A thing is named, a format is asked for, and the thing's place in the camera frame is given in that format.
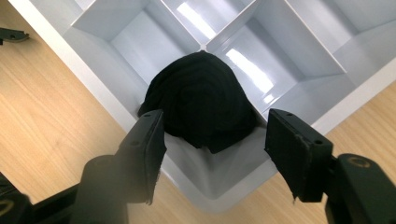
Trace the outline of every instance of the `black cloth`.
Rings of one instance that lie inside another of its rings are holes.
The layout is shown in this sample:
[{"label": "black cloth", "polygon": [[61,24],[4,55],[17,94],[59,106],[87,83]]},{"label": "black cloth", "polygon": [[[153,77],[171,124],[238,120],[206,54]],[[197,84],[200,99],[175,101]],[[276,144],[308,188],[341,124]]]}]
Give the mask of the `black cloth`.
[{"label": "black cloth", "polygon": [[200,51],[166,66],[150,83],[138,111],[163,110],[165,131],[217,153],[249,135],[256,115],[233,70]]}]

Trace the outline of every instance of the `wood grain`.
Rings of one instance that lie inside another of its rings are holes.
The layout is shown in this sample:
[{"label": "wood grain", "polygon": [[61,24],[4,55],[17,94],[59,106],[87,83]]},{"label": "wood grain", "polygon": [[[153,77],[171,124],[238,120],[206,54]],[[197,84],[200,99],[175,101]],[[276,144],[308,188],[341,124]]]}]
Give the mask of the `wood grain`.
[{"label": "wood grain", "polygon": [[[37,203],[77,183],[85,162],[114,153],[125,132],[5,0],[0,27],[31,35],[0,47],[0,171]],[[369,157],[394,183],[395,101],[396,83],[327,135],[335,155]],[[152,206],[129,207],[133,223],[326,223],[324,203],[294,203],[281,175],[222,214],[196,209],[164,175]]]}]

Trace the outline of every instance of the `white storage cube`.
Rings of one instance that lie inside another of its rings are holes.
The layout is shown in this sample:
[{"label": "white storage cube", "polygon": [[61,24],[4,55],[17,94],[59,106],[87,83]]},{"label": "white storage cube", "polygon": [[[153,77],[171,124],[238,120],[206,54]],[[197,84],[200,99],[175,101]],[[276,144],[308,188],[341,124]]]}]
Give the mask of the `white storage cube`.
[{"label": "white storage cube", "polygon": [[276,173],[263,150],[269,108],[326,133],[396,78],[393,0],[10,2],[126,132],[150,81],[174,60],[206,50],[233,69],[261,127],[215,155],[165,136],[163,172],[208,212]]}]

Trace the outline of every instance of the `white panel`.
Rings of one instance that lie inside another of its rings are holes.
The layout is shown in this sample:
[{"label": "white panel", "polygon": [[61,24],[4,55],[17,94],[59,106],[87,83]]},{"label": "white panel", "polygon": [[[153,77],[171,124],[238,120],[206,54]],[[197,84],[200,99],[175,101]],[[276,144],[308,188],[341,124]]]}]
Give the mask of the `white panel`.
[{"label": "white panel", "polygon": [[263,1],[255,17],[306,76],[345,73],[284,0]]},{"label": "white panel", "polygon": [[201,44],[215,37],[246,5],[238,0],[163,0]]},{"label": "white panel", "polygon": [[216,200],[207,198],[198,190],[189,178],[181,172],[180,167],[170,160],[167,154],[163,158],[162,172],[168,176],[194,206],[207,213],[221,213],[235,206],[250,192],[271,178],[277,173],[277,169],[271,160],[267,160]]},{"label": "white panel", "polygon": [[66,32],[82,14],[82,9],[74,0],[32,0],[32,3],[60,34]]},{"label": "white panel", "polygon": [[260,1],[254,1],[242,10],[238,15],[237,20],[231,21],[230,24],[224,27],[224,29],[215,36],[215,38],[207,43],[207,51],[214,51],[218,49],[220,45],[226,43],[234,33],[240,30],[252,18],[259,4]]},{"label": "white panel", "polygon": [[357,35],[334,53],[359,86],[396,57],[396,21]]},{"label": "white panel", "polygon": [[271,107],[289,111],[312,125],[355,88],[347,75],[310,78],[299,82]]},{"label": "white panel", "polygon": [[87,9],[95,0],[76,0],[77,4],[83,9]]},{"label": "white panel", "polygon": [[255,19],[230,36],[215,54],[233,69],[247,98],[259,113],[304,77]]},{"label": "white panel", "polygon": [[180,23],[172,11],[166,7],[162,1],[152,1],[146,7],[148,15],[158,23],[163,29],[163,32],[169,35],[169,38],[180,45],[186,52],[195,52],[199,48],[196,39],[189,33],[189,31]]},{"label": "white panel", "polygon": [[96,0],[73,23],[73,26],[105,40],[110,40],[148,3],[147,0]]},{"label": "white panel", "polygon": [[396,59],[393,59],[315,121],[312,127],[322,134],[331,131],[344,119],[366,104],[369,99],[375,97],[389,84],[393,83],[396,80],[395,71]]},{"label": "white panel", "polygon": [[[244,140],[215,155],[207,148],[196,149],[180,138],[167,134],[166,154],[177,167],[182,168],[183,175],[206,198],[216,200],[261,164],[270,160],[263,150],[265,134],[266,130],[258,127]],[[251,184],[260,185],[264,177],[265,174]]]},{"label": "white panel", "polygon": [[331,53],[358,33],[334,1],[288,0],[288,2]]},{"label": "white panel", "polygon": [[111,41],[147,84],[174,60],[188,53],[146,12],[141,12]]},{"label": "white panel", "polygon": [[137,119],[136,110],[144,101],[149,85],[105,40],[74,28],[64,39]]},{"label": "white panel", "polygon": [[333,0],[359,31],[396,20],[394,0]]}]

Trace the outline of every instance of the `black fabric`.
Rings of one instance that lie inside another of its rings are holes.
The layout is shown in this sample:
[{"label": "black fabric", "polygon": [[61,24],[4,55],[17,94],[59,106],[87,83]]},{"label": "black fabric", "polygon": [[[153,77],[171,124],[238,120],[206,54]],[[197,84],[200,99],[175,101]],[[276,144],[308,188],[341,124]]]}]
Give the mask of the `black fabric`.
[{"label": "black fabric", "polygon": [[233,70],[204,51],[166,66],[138,111],[163,110],[165,131],[217,153],[249,135],[257,120]]}]

